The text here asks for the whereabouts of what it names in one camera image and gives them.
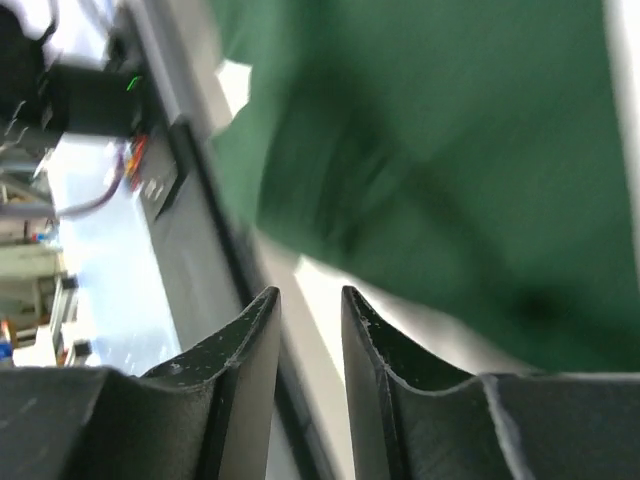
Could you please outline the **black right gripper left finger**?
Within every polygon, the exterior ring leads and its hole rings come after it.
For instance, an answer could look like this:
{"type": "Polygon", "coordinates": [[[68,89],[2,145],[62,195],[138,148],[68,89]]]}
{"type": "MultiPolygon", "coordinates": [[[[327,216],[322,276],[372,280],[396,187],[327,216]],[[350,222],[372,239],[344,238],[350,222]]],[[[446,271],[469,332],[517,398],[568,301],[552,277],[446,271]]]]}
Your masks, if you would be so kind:
{"type": "Polygon", "coordinates": [[[5,479],[262,479],[280,348],[265,289],[231,323],[136,377],[105,367],[1,374],[5,479]]]}

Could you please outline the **white and green t-shirt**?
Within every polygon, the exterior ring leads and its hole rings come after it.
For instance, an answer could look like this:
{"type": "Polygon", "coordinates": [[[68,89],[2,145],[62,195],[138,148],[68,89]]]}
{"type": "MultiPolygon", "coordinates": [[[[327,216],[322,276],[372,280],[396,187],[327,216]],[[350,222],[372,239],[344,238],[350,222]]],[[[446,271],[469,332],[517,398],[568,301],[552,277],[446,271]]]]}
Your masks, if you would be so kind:
{"type": "Polygon", "coordinates": [[[610,1],[214,1],[230,216],[556,371],[639,368],[639,119],[610,1]]]}

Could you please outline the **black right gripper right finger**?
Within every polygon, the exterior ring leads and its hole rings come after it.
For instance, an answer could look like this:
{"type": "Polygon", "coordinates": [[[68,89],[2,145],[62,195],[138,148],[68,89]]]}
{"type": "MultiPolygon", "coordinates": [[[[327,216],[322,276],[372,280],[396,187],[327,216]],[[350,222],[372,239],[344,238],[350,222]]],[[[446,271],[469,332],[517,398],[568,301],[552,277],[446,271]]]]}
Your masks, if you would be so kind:
{"type": "Polygon", "coordinates": [[[360,479],[635,479],[635,374],[467,373],[342,290],[360,479]]]}

